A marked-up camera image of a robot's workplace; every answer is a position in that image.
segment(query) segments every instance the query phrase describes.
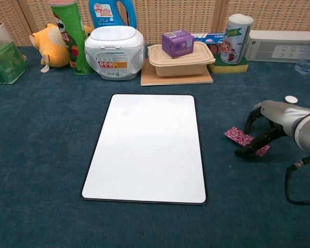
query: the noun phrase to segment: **cardboard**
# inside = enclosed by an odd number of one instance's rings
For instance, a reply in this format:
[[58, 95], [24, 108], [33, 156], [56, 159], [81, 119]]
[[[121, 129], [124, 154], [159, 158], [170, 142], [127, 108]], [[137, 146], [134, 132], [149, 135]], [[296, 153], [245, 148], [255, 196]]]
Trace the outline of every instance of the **cardboard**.
[[146, 58], [141, 70], [141, 86], [175, 85], [175, 84], [212, 84], [213, 79], [208, 70], [201, 75], [157, 76], [155, 67]]

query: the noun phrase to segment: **yellow sponge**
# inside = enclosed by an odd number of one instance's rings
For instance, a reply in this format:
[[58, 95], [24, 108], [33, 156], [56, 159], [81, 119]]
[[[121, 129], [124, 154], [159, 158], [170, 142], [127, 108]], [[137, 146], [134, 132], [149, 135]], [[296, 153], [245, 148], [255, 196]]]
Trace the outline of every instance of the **yellow sponge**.
[[214, 54], [214, 58], [216, 59], [216, 62], [208, 65], [213, 73], [239, 73], [246, 72], [248, 69], [248, 60], [245, 57], [243, 57], [242, 61], [236, 65], [222, 62], [220, 54]]

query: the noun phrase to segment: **container lid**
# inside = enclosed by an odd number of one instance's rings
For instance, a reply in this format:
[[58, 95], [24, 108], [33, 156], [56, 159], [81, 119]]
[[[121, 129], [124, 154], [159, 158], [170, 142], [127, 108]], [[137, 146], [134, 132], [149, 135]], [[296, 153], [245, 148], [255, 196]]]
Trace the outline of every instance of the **container lid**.
[[254, 23], [254, 19], [244, 14], [232, 14], [229, 16], [228, 20], [230, 22], [241, 24], [241, 25], [250, 25]]
[[149, 62], [153, 66], [183, 66], [183, 65], [203, 65], [215, 62], [215, 59], [203, 42], [194, 42], [193, 53], [186, 54], [177, 58], [171, 58], [162, 50], [162, 45], [152, 45], [148, 47]]
[[77, 3], [77, 0], [49, 0], [48, 3], [53, 7], [67, 6]]
[[94, 40], [114, 41], [127, 40], [135, 35], [135, 28], [130, 26], [106, 26], [92, 31], [91, 38]]
[[85, 41], [88, 48], [134, 48], [143, 44], [143, 35], [130, 26], [98, 27]]

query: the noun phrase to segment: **white can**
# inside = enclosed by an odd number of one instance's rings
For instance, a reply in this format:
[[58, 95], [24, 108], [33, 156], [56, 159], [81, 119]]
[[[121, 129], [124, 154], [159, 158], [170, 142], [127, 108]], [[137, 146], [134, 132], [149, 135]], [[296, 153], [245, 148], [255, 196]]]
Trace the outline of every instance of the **white can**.
[[240, 13], [233, 14], [228, 18], [221, 51], [221, 60], [223, 62], [228, 64], [241, 62], [253, 23], [253, 18]]

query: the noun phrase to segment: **orange stuffed animal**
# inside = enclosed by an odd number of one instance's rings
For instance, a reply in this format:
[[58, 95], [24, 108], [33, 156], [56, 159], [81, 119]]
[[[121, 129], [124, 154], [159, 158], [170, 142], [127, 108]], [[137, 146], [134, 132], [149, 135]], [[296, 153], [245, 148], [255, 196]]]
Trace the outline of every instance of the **orange stuffed animal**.
[[[86, 36], [92, 32], [92, 28], [84, 26]], [[66, 44], [62, 40], [58, 27], [54, 24], [47, 24], [47, 27], [29, 36], [32, 45], [41, 54], [41, 64], [45, 67], [41, 72], [47, 72], [49, 66], [61, 67], [69, 64], [69, 53]]]

